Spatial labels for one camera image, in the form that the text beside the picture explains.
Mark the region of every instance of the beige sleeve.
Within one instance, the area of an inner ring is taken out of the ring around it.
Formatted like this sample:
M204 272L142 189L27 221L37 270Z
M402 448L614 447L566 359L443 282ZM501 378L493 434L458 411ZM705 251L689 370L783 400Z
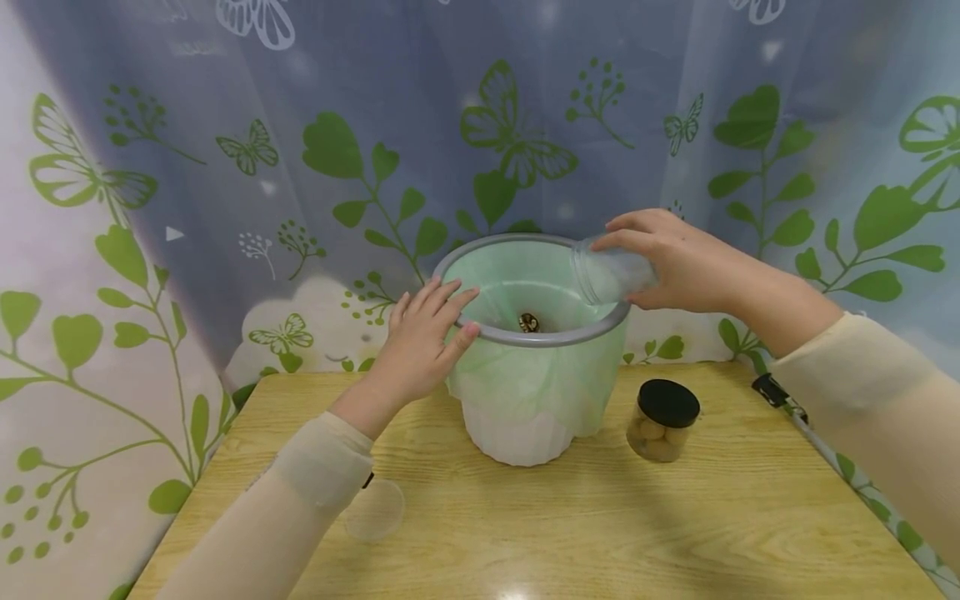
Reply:
M879 324L849 314L771 373L817 434L960 569L960 384Z
M308 422L230 505L159 600L282 600L370 476L372 442L329 413Z

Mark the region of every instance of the clear plastic cup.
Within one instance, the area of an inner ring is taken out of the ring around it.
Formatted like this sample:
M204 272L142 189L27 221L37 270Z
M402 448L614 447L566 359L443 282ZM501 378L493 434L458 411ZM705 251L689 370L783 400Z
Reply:
M592 251L590 246L599 238L577 242L570 253L573 278L587 304L613 304L657 285L653 265L640 254L619 248Z

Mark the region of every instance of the hand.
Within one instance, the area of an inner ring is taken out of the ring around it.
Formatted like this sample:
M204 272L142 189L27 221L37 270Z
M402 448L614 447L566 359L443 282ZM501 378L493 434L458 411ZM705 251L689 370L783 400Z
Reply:
M620 215L607 223L607 231L593 250L618 247L642 254L657 272L657 286L628 297L640 308L735 315L755 282L789 276L662 208Z
M404 294L390 315L387 343L376 357L367 379L382 393L407 404L430 394L453 369L480 333L476 323L465 325L449 344L446 334L464 309L480 293L472 288L450 296L460 279L441 286L430 279L412 299Z

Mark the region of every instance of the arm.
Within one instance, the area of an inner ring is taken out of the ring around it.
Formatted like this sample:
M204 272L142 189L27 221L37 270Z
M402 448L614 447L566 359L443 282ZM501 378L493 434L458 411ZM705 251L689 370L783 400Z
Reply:
M595 250L649 258L660 284L641 308L726 312L779 358L772 373L817 433L870 474L903 516L960 568L960 384L865 317L845 315L803 279L779 271L665 210L608 224Z
M444 338L476 290L431 280L404 295L370 373L308 422L174 571L158 600L282 600L367 481L375 441L406 404L444 380L479 333Z

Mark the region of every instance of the left hand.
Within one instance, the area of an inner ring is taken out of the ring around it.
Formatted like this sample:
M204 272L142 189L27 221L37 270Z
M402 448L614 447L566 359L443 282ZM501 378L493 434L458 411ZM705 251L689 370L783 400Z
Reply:
M434 277L416 296L404 294L390 314L390 333L365 383L401 405L429 395L453 369L480 333L469 323L446 344L446 334L480 291L472 288L451 298L460 279L440 285Z

